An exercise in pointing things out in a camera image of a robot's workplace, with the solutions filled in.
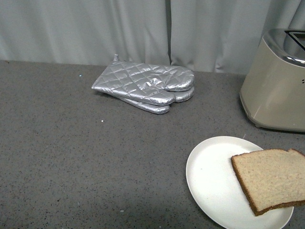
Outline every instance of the bread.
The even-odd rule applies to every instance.
[[[236,177],[255,216],[305,204],[305,155],[268,149],[231,157]]]

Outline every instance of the toaster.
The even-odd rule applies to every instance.
[[[305,31],[266,32],[239,95],[257,127],[305,132]]]

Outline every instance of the quilted oven mitt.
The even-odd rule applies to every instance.
[[[180,66],[162,66],[114,61],[92,85],[129,104],[156,114],[164,114],[169,104],[192,97],[194,75]]]

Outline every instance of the white plate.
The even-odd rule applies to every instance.
[[[186,180],[199,207],[227,229],[281,229],[293,207],[254,216],[235,176],[231,156],[262,148],[246,140],[219,136],[197,145],[186,164]]]

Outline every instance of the curtain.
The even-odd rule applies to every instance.
[[[247,74],[262,35],[305,30],[305,0],[175,0],[171,2],[173,65]]]
[[[304,18],[305,0],[1,0],[0,59],[246,74],[267,30]]]
[[[0,59],[170,64],[165,1],[1,0]]]

